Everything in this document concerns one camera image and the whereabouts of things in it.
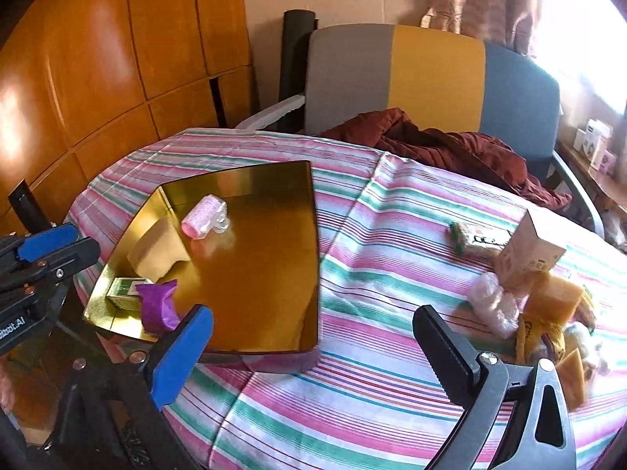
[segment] purple snack package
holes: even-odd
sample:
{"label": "purple snack package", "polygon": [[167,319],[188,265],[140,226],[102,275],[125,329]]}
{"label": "purple snack package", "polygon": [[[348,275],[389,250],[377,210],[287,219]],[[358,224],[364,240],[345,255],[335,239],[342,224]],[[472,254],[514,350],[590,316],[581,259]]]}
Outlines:
{"label": "purple snack package", "polygon": [[174,330],[181,322],[172,302],[176,279],[163,284],[138,284],[136,288],[142,297],[143,329],[156,336]]}

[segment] maroon blanket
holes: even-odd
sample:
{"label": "maroon blanket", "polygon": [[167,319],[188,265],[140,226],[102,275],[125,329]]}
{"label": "maroon blanket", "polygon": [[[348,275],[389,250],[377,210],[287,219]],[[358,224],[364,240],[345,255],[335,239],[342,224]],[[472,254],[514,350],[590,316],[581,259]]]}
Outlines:
{"label": "maroon blanket", "polygon": [[527,162],[500,139],[479,133],[420,131],[399,108],[362,113],[321,135],[480,180],[551,210],[571,201],[568,194],[543,188],[527,172]]}

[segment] chair armrest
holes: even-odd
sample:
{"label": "chair armrest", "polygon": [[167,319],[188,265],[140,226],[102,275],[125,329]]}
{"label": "chair armrest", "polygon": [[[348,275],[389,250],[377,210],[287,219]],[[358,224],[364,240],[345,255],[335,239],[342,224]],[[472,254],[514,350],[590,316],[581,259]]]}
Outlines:
{"label": "chair armrest", "polygon": [[590,196],[587,195],[583,186],[579,180],[577,180],[577,177],[575,177],[573,172],[566,165],[564,160],[559,157],[555,150],[553,150],[553,166],[562,177],[564,183],[571,190],[571,193],[573,193],[573,199],[577,199],[581,202],[581,204],[584,205],[585,210],[590,214],[594,226],[594,232],[602,239],[605,239],[605,230],[603,229],[603,221],[601,221],[599,212],[592,203]]}
{"label": "chair armrest", "polygon": [[266,128],[271,123],[278,121],[282,116],[285,116],[294,109],[299,109],[305,105],[305,96],[303,94],[293,95],[281,101],[274,106],[270,106],[252,116],[246,118],[243,122],[237,125],[236,129],[245,129],[249,131],[258,131]]}

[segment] human hand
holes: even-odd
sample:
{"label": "human hand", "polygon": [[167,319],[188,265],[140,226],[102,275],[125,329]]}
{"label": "human hand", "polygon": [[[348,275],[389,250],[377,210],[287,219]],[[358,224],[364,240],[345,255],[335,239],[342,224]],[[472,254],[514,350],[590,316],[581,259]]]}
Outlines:
{"label": "human hand", "polygon": [[14,404],[15,391],[13,390],[13,383],[4,367],[2,367],[2,363],[0,363],[0,407],[8,414],[13,409]]}

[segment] small green box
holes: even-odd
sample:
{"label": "small green box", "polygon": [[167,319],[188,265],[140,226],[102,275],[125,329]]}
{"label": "small green box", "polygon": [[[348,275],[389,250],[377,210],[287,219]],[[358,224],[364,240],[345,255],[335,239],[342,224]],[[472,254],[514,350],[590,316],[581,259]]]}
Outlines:
{"label": "small green box", "polygon": [[137,284],[152,284],[152,281],[145,277],[116,277],[107,298],[120,309],[139,313],[142,310],[142,299],[137,293]]}

